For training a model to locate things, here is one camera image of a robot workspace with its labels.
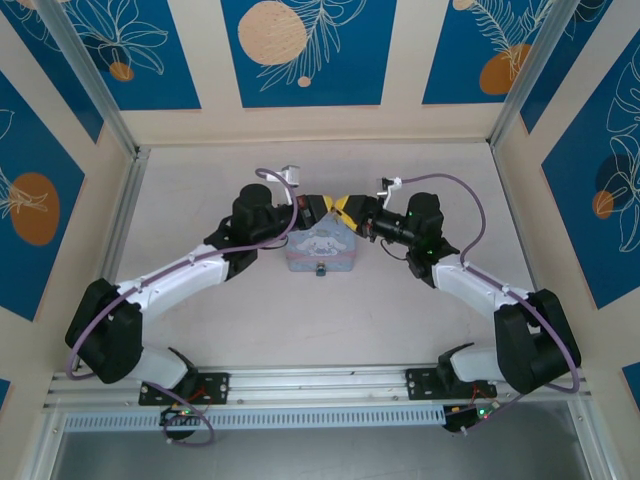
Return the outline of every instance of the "leaf illustration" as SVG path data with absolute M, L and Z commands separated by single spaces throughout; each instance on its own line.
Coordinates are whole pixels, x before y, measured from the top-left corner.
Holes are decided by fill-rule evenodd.
M 291 0 L 291 9 L 304 24 L 307 43 L 293 60 L 281 65 L 265 65 L 258 78 L 267 80 L 261 92 L 286 79 L 291 85 L 301 77 L 312 79 L 322 70 L 323 63 L 331 61 L 332 52 L 340 53 L 338 28 L 356 18 L 364 9 L 367 0 L 359 0 L 358 6 L 347 14 L 345 6 L 355 0 Z

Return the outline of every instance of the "aluminum frame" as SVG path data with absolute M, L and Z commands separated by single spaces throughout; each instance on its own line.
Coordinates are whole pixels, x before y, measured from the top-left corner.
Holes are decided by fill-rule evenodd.
M 562 37 L 564 29 L 579 3 L 580 0 L 563 0 L 554 4 L 489 133 L 487 140 L 492 148 L 496 148 L 500 144 L 501 139 L 504 138 L 513 122 L 520 115 L 520 109 L 531 93 L 531 89 L 538 80 L 558 40 Z

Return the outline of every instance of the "purple cable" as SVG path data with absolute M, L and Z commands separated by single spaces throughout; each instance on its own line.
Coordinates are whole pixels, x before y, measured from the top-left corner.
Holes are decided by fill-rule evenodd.
M 266 178 L 267 175 L 272 175 L 280 183 L 282 183 L 282 185 L 284 185 L 284 187 L 289 192 L 289 195 L 294 200 L 293 201 L 293 215 L 291 216 L 291 221 L 289 222 L 289 225 L 287 225 L 287 228 L 285 228 L 284 231 L 280 235 L 278 235 L 277 237 L 275 237 L 275 238 L 273 238 L 271 240 L 266 240 L 264 242 L 260 242 L 260 243 L 257 243 L 255 245 L 223 248 L 222 250 L 215 250 L 213 252 L 203 253 L 201 255 L 196 256 L 193 259 L 194 262 L 198 262 L 200 260 L 205 260 L 207 258 L 215 257 L 215 256 L 218 256 L 218 255 L 226 255 L 227 253 L 248 252 L 248 251 L 251 251 L 251 250 L 258 250 L 260 248 L 268 247 L 269 245 L 272 245 L 272 244 L 274 244 L 276 242 L 279 242 L 280 240 L 285 238 L 287 236 L 287 234 L 293 229 L 293 227 L 294 227 L 294 225 L 296 223 L 296 219 L 298 218 L 298 202 L 295 201 L 296 194 L 293 191 L 293 188 L 291 187 L 291 185 L 289 185 L 287 183 L 287 181 L 284 178 L 282 178 L 279 174 L 277 174 L 276 172 L 274 172 L 272 170 L 268 170 L 266 168 L 258 168 L 258 169 L 256 169 L 255 174 L 260 178 Z M 176 270 L 179 270 L 179 269 L 181 269 L 183 267 L 186 267 L 187 265 L 190 265 L 190 264 L 191 264 L 190 260 L 184 260 L 184 261 L 182 261 L 180 263 L 172 265 L 171 267 L 169 267 L 169 268 L 167 268 L 165 270 L 162 270 L 162 271 L 158 272 L 157 274 L 153 275 L 152 277 L 149 277 L 149 278 L 145 279 L 144 281 L 142 281 L 142 283 L 140 284 L 140 288 L 148 287 L 149 285 L 151 285 L 154 282 L 157 282 L 161 278 L 164 278 L 167 275 L 170 275 L 171 273 L 175 272 Z M 87 340 L 89 335 L 91 335 L 91 332 L 93 332 L 93 330 L 98 326 L 98 324 L 102 320 L 107 318 L 109 313 L 111 313 L 111 311 L 113 311 L 114 308 L 116 308 L 118 305 L 120 305 L 122 302 L 124 302 L 127 298 L 129 298 L 135 292 L 136 292 L 136 288 L 133 287 L 133 288 L 127 290 L 126 292 L 124 292 L 122 295 L 120 295 L 115 300 L 113 300 L 98 315 L 96 315 L 96 317 L 91 321 L 91 323 L 89 323 L 89 325 L 87 325 L 87 328 L 85 328 L 84 331 L 80 334 L 80 336 L 78 337 L 78 340 L 76 340 L 76 343 L 73 345 L 73 348 L 71 349 L 71 354 L 69 355 L 69 359 L 67 360 L 67 365 L 66 365 L 66 368 L 65 368 L 65 372 L 67 374 L 67 377 L 69 377 L 69 379 L 71 379 L 71 380 L 84 380 L 84 379 L 87 379 L 87 378 L 95 376 L 94 373 L 87 373 L 87 374 L 84 374 L 84 375 L 75 375 L 73 373 L 74 363 L 76 361 L 76 357 L 78 355 L 78 352 L 80 351 L 80 348 L 82 348 L 82 345 Z M 155 385 L 155 384 L 149 384 L 149 385 L 152 385 L 154 388 L 158 388 L 159 387 L 158 385 Z M 170 392 L 169 390 L 166 390 L 166 389 L 164 389 L 162 387 L 159 387 L 158 390 L 160 390 L 161 392 L 165 393 L 166 395 L 169 395 L 170 397 L 176 399 L 181 404 L 183 404 L 185 406 L 188 406 L 190 410 L 193 410 L 194 412 L 197 412 L 196 415 L 198 415 L 200 417 L 200 419 L 203 422 L 205 422 L 205 424 L 207 425 L 207 428 L 209 428 L 209 430 L 211 432 L 210 442 L 205 442 L 205 443 L 202 443 L 202 444 L 187 444 L 187 443 L 183 443 L 183 442 L 175 442 L 175 443 L 180 444 L 180 445 L 184 445 L 184 446 L 205 446 L 205 445 L 209 445 L 211 442 L 213 442 L 213 427 L 211 426 L 209 421 L 204 417 L 204 415 L 201 412 L 199 412 L 198 410 L 193 408 L 185 399 L 180 398 L 179 396 L 177 396 L 173 392 Z
M 481 221 L 480 233 L 476 238 L 473 239 L 473 241 L 469 245 L 466 246 L 464 250 L 462 250 L 462 253 L 460 253 L 460 263 L 464 264 L 464 259 L 466 258 L 467 253 L 469 253 L 469 251 L 473 247 L 475 247 L 480 242 L 480 240 L 482 240 L 482 237 L 484 237 L 484 234 L 487 231 L 487 216 L 484 213 L 484 207 L 482 206 L 480 197 L 478 197 L 478 194 L 474 192 L 473 189 L 465 181 L 459 179 L 458 177 L 454 177 L 453 175 L 449 175 L 448 173 L 430 173 L 428 175 L 421 175 L 419 177 L 408 178 L 406 180 L 403 178 L 402 183 L 403 184 L 414 183 L 414 182 L 419 182 L 421 180 L 427 180 L 429 178 L 446 178 L 447 180 L 456 182 L 458 185 L 462 186 L 467 192 L 469 192 L 469 194 L 475 200 L 476 205 L 478 206 L 478 210 L 480 212 L 480 221 Z
M 485 232 L 487 230 L 487 216 L 485 214 L 484 207 L 482 206 L 482 202 L 480 201 L 480 197 L 478 197 L 476 192 L 474 192 L 473 189 L 466 182 L 464 182 L 463 180 L 459 179 L 458 177 L 455 177 L 453 175 L 449 175 L 448 173 L 430 173 L 428 175 L 421 175 L 419 177 L 408 178 L 406 180 L 402 179 L 402 183 L 403 184 L 414 183 L 414 182 L 419 182 L 421 180 L 426 180 L 426 179 L 429 179 L 429 178 L 446 178 L 448 180 L 452 180 L 452 181 L 456 182 L 457 184 L 461 185 L 462 187 L 464 187 L 464 189 L 467 192 L 469 192 L 469 194 L 473 197 L 473 200 L 476 202 L 476 205 L 478 206 L 478 211 L 480 212 L 480 220 L 481 220 L 482 226 L 480 228 L 480 233 L 478 234 L 478 236 L 469 245 L 467 245 L 467 247 L 464 250 L 462 250 L 462 252 L 460 253 L 460 263 L 472 275 L 475 275 L 479 279 L 489 283 L 490 285 L 492 285 L 493 287 L 497 288 L 498 290 L 503 290 L 503 288 L 505 288 L 505 285 L 501 285 L 499 282 L 496 282 L 493 278 L 485 275 L 482 272 L 479 272 L 478 270 L 476 270 L 475 268 L 473 268 L 473 267 L 471 267 L 469 265 L 465 266 L 465 259 L 466 259 L 467 254 L 469 253 L 469 251 L 473 247 L 475 247 L 480 242 L 480 240 L 482 239 L 482 237 L 484 237 L 484 234 L 485 234 Z M 527 311 L 529 313 L 531 313 L 535 317 L 535 319 L 538 321 L 538 323 L 540 323 L 542 328 L 544 328 L 547 331 L 547 333 L 553 339 L 553 341 L 556 343 L 556 345 L 558 345 L 558 349 L 562 353 L 562 356 L 564 357 L 565 362 L 567 362 L 567 366 L 569 367 L 569 371 L 571 372 L 571 379 L 572 379 L 572 382 L 573 382 L 573 385 L 571 386 L 571 388 L 561 387 L 559 385 L 554 385 L 552 383 L 548 383 L 545 386 L 549 387 L 549 388 L 551 388 L 553 390 L 557 390 L 559 392 L 564 392 L 564 393 L 577 393 L 578 391 L 580 391 L 580 377 L 578 375 L 578 369 L 576 367 L 575 362 L 573 361 L 573 358 L 571 357 L 571 353 L 569 352 L 569 349 L 562 342 L 562 339 L 560 338 L 560 336 L 556 333 L 556 331 L 553 329 L 553 327 L 551 327 L 549 322 L 547 322 L 546 319 L 542 315 L 540 315 L 540 313 L 538 313 L 538 311 L 529 302 L 527 302 L 524 298 L 522 298 L 520 295 L 518 295 L 517 293 L 515 293 L 515 292 L 513 292 L 511 290 L 507 290 L 506 294 L 509 295 L 514 300 L 516 300 L 520 305 L 522 305 L 525 309 L 527 309 Z M 496 413 L 502 412 L 503 410 L 505 410 L 508 407 L 512 406 L 518 400 L 520 400 L 522 397 L 524 397 L 524 395 L 522 395 L 522 394 L 518 395 L 516 398 L 514 398 L 510 402 L 508 402 L 505 405 L 501 406 L 489 418 L 493 418 Z M 467 428 L 466 430 L 469 431 L 469 430 L 477 427 L 478 425 L 481 425 L 482 423 L 484 423 L 484 421 L 478 422 L 475 425 Z

